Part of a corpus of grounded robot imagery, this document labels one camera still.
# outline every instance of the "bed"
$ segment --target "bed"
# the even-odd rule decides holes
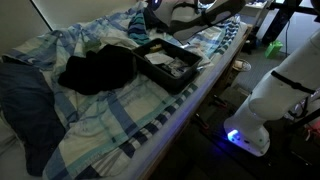
[[[42,178],[96,178],[97,172],[99,176],[106,176],[102,177],[103,179],[147,178],[220,75],[230,66],[234,56],[243,45],[247,25],[237,18],[231,18],[198,33],[190,41],[190,45],[184,48],[201,55],[204,60],[200,66],[205,68],[201,70],[200,75],[188,87],[177,95],[168,94],[143,75],[138,75],[134,81],[124,88],[100,92],[97,96],[90,97],[82,96],[73,90],[57,85],[55,81],[65,69],[65,64],[70,55],[85,56],[85,52],[88,50],[86,45],[88,44],[90,44],[90,47],[101,47],[101,43],[112,42],[131,48],[137,47],[137,44],[127,37],[126,29],[129,22],[145,5],[143,2],[138,2],[126,12],[115,13],[89,23],[78,23],[67,29],[50,32],[31,39],[4,54],[3,57],[18,59],[41,70],[46,83],[54,92],[54,110],[67,131],[63,141],[54,149]],[[150,40],[162,38],[181,46],[167,34],[158,34],[155,31],[150,31],[148,34]],[[151,89],[153,94],[157,94],[158,99],[150,92],[148,94],[145,89],[137,88],[140,86],[148,87],[148,92]],[[139,97],[129,98],[130,103],[127,103],[128,106],[122,107],[121,111],[123,113],[123,109],[125,109],[139,129],[131,132],[130,135],[123,135],[124,132],[118,132],[117,135],[122,135],[120,138],[115,135],[103,134],[93,137],[95,140],[99,139],[101,141],[92,139],[85,141],[82,139],[83,137],[92,137],[90,133],[95,132],[94,128],[98,128],[97,125],[93,124],[96,119],[102,119],[103,123],[98,122],[107,124],[108,127],[110,122],[121,124],[119,123],[121,116],[115,115],[119,114],[121,109],[114,108],[111,104],[109,104],[110,106],[99,104],[97,101],[97,99],[103,100],[114,96],[118,98],[117,102],[122,103],[122,105],[124,101],[129,101],[127,98],[129,96]],[[72,105],[71,107],[77,107],[76,111],[67,112],[67,110],[70,110],[70,106],[66,106],[68,103]],[[137,104],[144,110],[136,113],[137,109],[132,105]],[[99,107],[99,112],[102,112],[101,116],[97,117],[96,114],[99,113],[94,107]],[[77,113],[77,118],[81,114],[80,120],[73,116],[74,112]],[[12,130],[7,128],[6,121],[8,119],[4,116],[3,107],[1,109],[1,120],[0,132],[3,133],[3,135],[1,134],[3,138],[0,139],[0,142],[1,145],[6,145],[0,149],[1,179],[35,179],[36,177],[28,175],[26,171],[24,149],[21,148],[22,145],[18,141],[15,141],[15,134]],[[86,134],[81,130],[81,133],[77,134],[81,128],[89,128],[89,132],[86,131]],[[105,130],[102,127],[97,132],[105,133]]]

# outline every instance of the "dark blue cloth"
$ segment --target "dark blue cloth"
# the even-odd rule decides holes
[[[27,172],[41,176],[65,135],[42,73],[28,65],[1,63],[0,103],[6,121],[24,144]]]

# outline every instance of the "blue and white checkered sheet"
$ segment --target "blue and white checkered sheet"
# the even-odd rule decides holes
[[[139,2],[127,12],[52,31],[4,54],[50,75],[55,109],[68,130],[45,167],[44,179],[119,174],[135,150],[197,89],[191,83],[182,93],[170,95],[142,74],[124,88],[93,96],[83,96],[57,83],[70,56],[84,57],[89,49],[101,45],[101,38],[126,37],[130,19],[142,8],[144,4]]]

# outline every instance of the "floor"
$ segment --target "floor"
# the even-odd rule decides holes
[[[241,105],[246,99],[246,93],[253,90],[266,72],[285,59],[285,55],[282,53],[279,53],[274,59],[267,59],[264,56],[265,49],[265,47],[260,47],[254,50],[251,55],[241,53],[240,58],[248,61],[252,65],[252,69],[249,72],[234,72],[235,79],[232,85],[221,94],[217,94],[230,102],[234,108]],[[228,110],[222,110],[213,107],[210,102],[209,97],[199,107],[198,114],[210,125],[210,133],[219,134],[221,122],[218,122],[217,119],[223,120],[231,110],[235,111],[235,109],[231,107]],[[290,171],[302,171],[299,165],[293,166],[291,164],[294,163],[291,163],[290,160],[279,158],[282,157],[282,154],[277,154],[278,157],[275,161],[268,159],[266,162],[265,159],[257,159],[237,147],[230,148],[230,144],[219,139],[213,140],[212,137],[208,136],[207,132],[201,131],[196,123],[191,123],[172,146],[150,179],[250,180],[286,177],[296,179],[298,176]],[[273,169],[268,170],[268,166],[273,166]]]

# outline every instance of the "items in tray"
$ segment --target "items in tray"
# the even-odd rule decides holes
[[[178,57],[172,58],[168,56],[166,51],[162,49],[161,44],[152,46],[150,52],[144,58],[174,77],[180,77],[190,68],[187,63]]]

